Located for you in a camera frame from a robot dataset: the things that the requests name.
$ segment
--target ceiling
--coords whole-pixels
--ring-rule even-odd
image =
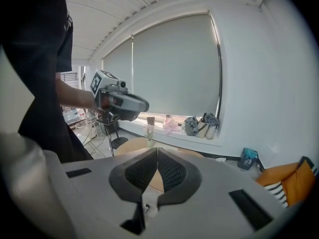
[[[72,59],[89,60],[121,23],[160,0],[67,0],[74,22]]]

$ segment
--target blue box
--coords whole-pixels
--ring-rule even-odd
[[[258,159],[258,152],[249,148],[244,148],[241,153],[241,159],[238,161],[237,166],[249,170]]]

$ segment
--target white wall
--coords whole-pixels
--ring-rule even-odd
[[[309,27],[289,0],[265,0],[277,51],[277,102],[274,132],[264,142],[278,155],[271,166],[298,161],[302,155],[319,164],[319,50]]]
[[[246,4],[247,0],[153,4],[110,35],[104,50],[93,56],[91,68],[101,67],[102,56],[140,29],[210,10],[223,58],[221,127],[217,139],[187,147],[229,156],[253,148],[265,167],[297,162],[302,155],[318,162],[317,47],[288,0],[265,0],[261,9]]]

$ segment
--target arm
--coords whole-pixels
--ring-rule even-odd
[[[97,110],[90,91],[75,89],[61,80],[61,74],[55,74],[55,87],[59,103],[65,107]]]

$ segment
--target roller blind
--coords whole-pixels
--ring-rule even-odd
[[[132,39],[122,43],[103,59],[103,70],[126,81],[129,92],[132,92]]]
[[[174,19],[134,36],[134,94],[150,113],[215,114],[219,57],[207,14]]]

